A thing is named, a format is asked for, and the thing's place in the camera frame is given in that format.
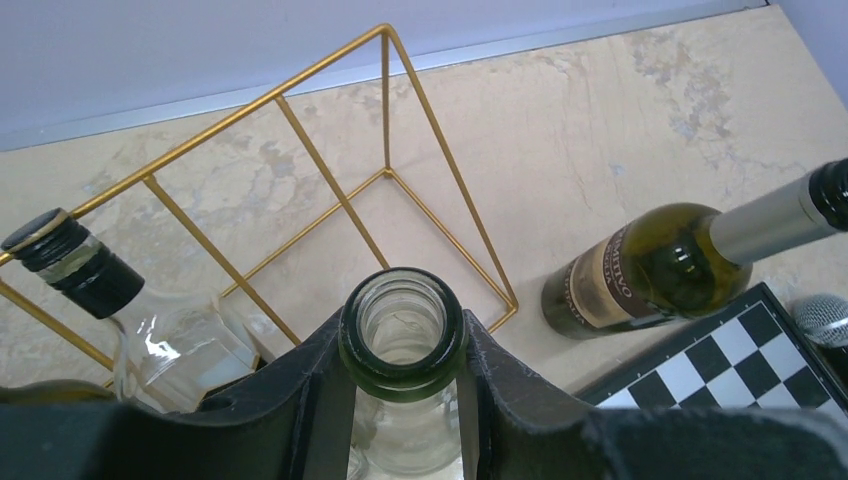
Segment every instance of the marble tabletop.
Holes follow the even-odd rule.
[[[848,113],[776,6],[429,70],[421,80],[521,304],[495,338],[567,391],[675,327],[585,342],[560,337],[539,310],[549,273],[652,207],[691,201],[727,209],[848,155]],[[485,259],[406,77],[392,79],[390,97],[398,172]],[[379,99],[375,82],[291,99],[346,190],[382,164]],[[80,204],[227,113],[0,154],[0,234],[54,206]],[[159,179],[242,271],[334,203],[273,105]],[[392,265],[441,276],[486,323],[502,313],[392,183],[378,180],[354,206]],[[141,185],[84,223],[151,285],[229,284]],[[755,281],[787,302],[819,291],[848,295],[846,242],[831,238],[763,261]],[[339,212],[252,283],[303,338],[377,268]],[[110,332],[34,275],[15,264],[0,275],[111,352]],[[242,293],[228,301],[256,313]],[[279,332],[268,339],[280,351],[291,347]],[[61,377],[103,381],[108,374],[0,300],[0,384]]]

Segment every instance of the gold metal rack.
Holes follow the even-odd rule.
[[[385,160],[385,165],[371,175],[364,183],[356,187],[350,193],[345,193],[338,182],[336,181],[333,174],[330,172],[330,169],[327,167],[327,164],[324,162],[321,154],[318,153],[318,150],[315,148],[315,145],[312,143],[312,140],[309,138],[309,135],[303,128],[303,125],[295,116],[291,107],[289,106],[288,101],[286,100],[284,94],[296,87],[297,85],[303,83],[305,80],[309,79],[313,75],[318,72],[324,70],[328,66],[337,62],[341,58],[347,56],[351,52],[357,50],[362,47],[369,41],[379,37],[381,42],[381,57],[382,57],[382,107],[383,107],[383,155]],[[483,243],[486,246],[486,250],[488,251],[492,263],[497,270],[497,276],[500,278],[502,285],[499,285],[492,277],[486,272],[486,270],[480,265],[477,260],[475,260],[468,250],[462,246],[462,244],[456,239],[456,237],[447,229],[444,223],[439,220],[436,215],[430,210],[421,198],[410,188],[410,186],[403,180],[403,178],[392,168],[390,156],[389,156],[389,44],[394,45],[395,51],[400,57],[401,62],[403,63],[404,69],[406,70],[407,75],[409,76],[409,80],[412,83],[412,87],[415,90],[416,95],[418,96],[418,100],[421,102],[421,107],[424,109],[424,114],[427,116],[427,120],[430,123],[430,127],[433,129],[433,133],[436,136],[436,139],[439,142],[439,147],[442,149],[442,153],[444,153],[445,160],[448,163],[448,167],[450,167],[451,174],[453,175],[454,180],[456,180],[457,187],[459,187],[459,191],[462,194],[462,198],[465,201],[466,206],[468,207],[469,213],[471,213],[471,217],[474,220],[474,225],[477,227],[477,231],[480,234]],[[174,201],[174,199],[168,195],[168,193],[162,188],[159,182],[156,180],[156,172],[165,166],[169,165],[171,162],[177,160],[182,157],[186,153],[190,152],[194,148],[203,144],[204,142],[210,140],[215,135],[221,133],[225,129],[231,127],[236,122],[242,120],[249,114],[255,112],[259,108],[269,104],[270,102],[275,102],[277,106],[283,113],[283,116],[286,117],[289,124],[291,124],[294,129],[295,134],[303,143],[303,146],[306,148],[306,151],[309,153],[309,156],[312,157],[312,160],[315,162],[315,165],[318,167],[321,175],[326,180],[327,184],[333,191],[333,194],[338,199],[338,203],[334,205],[332,208],[324,212],[321,216],[319,216],[315,221],[310,223],[306,228],[301,230],[298,234],[292,237],[289,241],[279,247],[276,251],[274,251],[268,258],[260,262],[249,272],[242,274],[240,273],[233,264],[221,253],[218,248],[209,240],[209,238],[200,230],[200,228],[189,218],[186,212],[180,208],[180,206]],[[480,215],[477,213],[477,208],[474,206],[474,202],[471,200],[471,194],[468,192],[468,187],[466,187],[465,182],[462,179],[462,175],[459,173],[459,168],[456,165],[456,161],[453,158],[453,154],[451,154],[450,148],[448,147],[447,140],[445,140],[444,134],[442,134],[442,130],[439,127],[438,121],[436,121],[436,116],[433,113],[433,109],[430,106],[430,102],[427,101],[427,96],[424,94],[424,89],[421,86],[421,82],[418,79],[418,75],[415,73],[415,70],[412,67],[412,62],[409,59],[409,55],[406,53],[406,50],[403,47],[403,44],[400,42],[400,38],[398,37],[395,29],[388,24],[378,25],[372,28],[370,31],[364,33],[359,36],[352,42],[348,43],[344,47],[335,51],[334,53],[328,55],[321,61],[315,63],[309,68],[303,70],[299,74],[290,78],[286,82],[280,84],[276,88],[272,89],[265,95],[257,98],[252,101],[248,105],[238,109],[236,112],[230,114],[223,120],[215,123],[211,127],[202,131],[198,135],[194,136],[190,140],[181,144],[180,146],[174,148],[168,153],[162,155],[161,157],[153,160],[148,163],[141,169],[137,170],[135,173],[127,176],[122,179],[111,188],[106,190],[105,192],[97,195],[91,200],[85,202],[79,207],[75,208],[71,215],[75,218],[84,217],[85,215],[91,213],[96,208],[102,206],[106,202],[111,199],[117,197],[121,193],[125,192],[127,189],[132,187],[133,185],[141,182],[165,205],[165,207],[171,212],[171,214],[176,217],[176,219],[185,227],[186,230],[197,240],[198,243],[212,256],[212,258],[218,262],[221,268],[227,272],[227,274],[233,279],[234,283],[229,288],[224,290],[222,295],[226,296],[233,293],[236,289],[241,288],[251,300],[264,312],[268,317],[279,327],[279,329],[295,344],[298,345],[300,343],[300,339],[295,335],[295,333],[291,330],[291,328],[277,315],[274,310],[268,305],[267,302],[256,292],[256,290],[250,285],[249,280],[256,275],[260,270],[265,268],[269,263],[271,263],[274,259],[282,255],[289,248],[291,248],[295,243],[302,240],[306,234],[311,232],[315,227],[324,222],[327,218],[329,218],[333,213],[338,211],[339,209],[344,209],[345,213],[350,217],[356,229],[359,231],[359,234],[362,235],[362,238],[365,240],[365,243],[368,244],[368,248],[371,249],[371,252],[377,258],[377,261],[383,268],[389,267],[389,262],[383,256],[380,248],[374,242],[374,239],[371,237],[371,234],[365,228],[365,225],[359,218],[359,215],[354,210],[351,205],[351,200],[362,193],[366,188],[368,188],[371,184],[377,181],[379,178],[386,178],[394,180],[398,186],[415,202],[416,205],[421,209],[422,212],[433,222],[436,228],[444,234],[444,236],[450,241],[450,243],[456,247],[459,253],[471,264],[474,270],[477,271],[478,274],[483,278],[483,280],[495,291],[498,297],[503,300],[506,305],[506,312],[501,316],[491,327],[489,327],[490,332],[494,332],[501,325],[503,325],[510,317],[512,317],[516,311],[518,311],[518,300],[516,299],[515,292],[512,289],[512,286],[507,279],[506,274],[504,273],[503,266],[501,265],[500,260],[498,259],[497,254],[495,253],[495,249],[492,246],[492,242],[489,239],[489,235],[486,233],[486,229],[483,227],[483,221],[480,219]],[[0,254],[0,267],[5,265],[11,260],[11,256],[8,254]],[[57,320],[52,315],[48,314],[38,305],[33,303],[30,299],[13,289],[11,286],[3,282],[2,278],[0,278],[0,295],[3,295],[7,299],[9,299],[12,303],[16,304],[30,316],[34,317],[36,320],[43,323],[47,328],[53,330],[57,334],[59,334],[63,339],[70,342],[73,346],[80,349],[82,352],[87,354],[89,357],[94,359],[99,364],[103,365],[109,370],[112,370],[112,359],[109,355],[104,354],[97,348],[95,348],[91,343],[82,338],[80,335],[69,329],[67,326],[62,324],[59,320]]]

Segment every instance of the chessboard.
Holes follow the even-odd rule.
[[[848,426],[844,387],[764,283],[577,396],[599,408],[809,408]]]

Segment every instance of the brown label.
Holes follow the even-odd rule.
[[[621,269],[627,227],[598,243],[566,267],[565,303],[581,323],[603,328],[655,315],[628,284]]]
[[[633,294],[633,290],[621,271],[621,242],[627,227],[615,232],[604,249],[604,282],[615,303],[633,318],[647,317],[655,312]]]

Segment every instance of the silver microphone grille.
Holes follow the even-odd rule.
[[[848,345],[848,301],[842,297],[813,295],[796,302],[793,313],[811,341],[825,347]]]

